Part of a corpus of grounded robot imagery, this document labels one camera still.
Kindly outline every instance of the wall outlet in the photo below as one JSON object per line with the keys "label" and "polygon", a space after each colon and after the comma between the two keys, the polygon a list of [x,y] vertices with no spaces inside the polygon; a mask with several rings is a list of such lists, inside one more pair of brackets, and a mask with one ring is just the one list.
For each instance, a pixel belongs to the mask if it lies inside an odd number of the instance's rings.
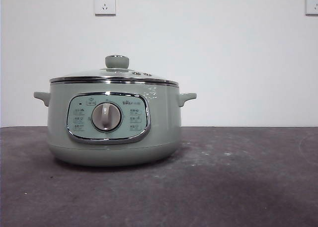
{"label": "wall outlet", "polygon": [[116,14],[116,0],[94,0],[95,15]]}
{"label": "wall outlet", "polygon": [[318,15],[318,0],[306,0],[306,15]]}

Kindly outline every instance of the pot lid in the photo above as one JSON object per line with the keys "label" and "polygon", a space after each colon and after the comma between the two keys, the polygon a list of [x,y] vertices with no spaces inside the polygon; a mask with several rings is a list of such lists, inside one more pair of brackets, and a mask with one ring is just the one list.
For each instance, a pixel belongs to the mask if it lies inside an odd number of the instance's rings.
{"label": "pot lid", "polygon": [[63,77],[50,79],[50,83],[55,82],[84,82],[84,81],[133,81],[133,82],[151,82],[166,83],[178,86],[175,81],[167,80],[153,74],[134,71],[128,69],[129,58],[120,55],[108,56],[105,58],[107,68],[100,70],[73,73]]}

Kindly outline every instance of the brand logo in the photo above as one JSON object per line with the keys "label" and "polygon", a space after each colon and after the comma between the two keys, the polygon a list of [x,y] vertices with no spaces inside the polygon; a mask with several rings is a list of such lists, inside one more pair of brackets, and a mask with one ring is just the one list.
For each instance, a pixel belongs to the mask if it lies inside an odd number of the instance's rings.
{"label": "brand logo", "polygon": [[126,101],[123,101],[123,104],[132,104],[132,102],[126,100]]}

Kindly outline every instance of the gray concrete floor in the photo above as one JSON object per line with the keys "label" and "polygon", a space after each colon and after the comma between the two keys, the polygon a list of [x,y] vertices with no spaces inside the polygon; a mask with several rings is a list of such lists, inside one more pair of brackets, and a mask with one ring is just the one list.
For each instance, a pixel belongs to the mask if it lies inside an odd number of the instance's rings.
{"label": "gray concrete floor", "polygon": [[150,164],[56,160],[46,127],[1,129],[2,227],[317,227],[318,128],[182,128]]}

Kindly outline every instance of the side handle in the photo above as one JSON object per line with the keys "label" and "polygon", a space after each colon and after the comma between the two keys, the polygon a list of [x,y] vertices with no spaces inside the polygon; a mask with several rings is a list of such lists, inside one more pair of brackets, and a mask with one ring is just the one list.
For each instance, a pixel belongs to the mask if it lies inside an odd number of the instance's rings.
{"label": "side handle", "polygon": [[196,99],[197,94],[196,93],[184,93],[179,95],[179,107],[183,107],[184,103],[190,99]]}
{"label": "side handle", "polygon": [[41,99],[44,102],[44,105],[49,107],[51,94],[46,92],[34,92],[34,98]]}

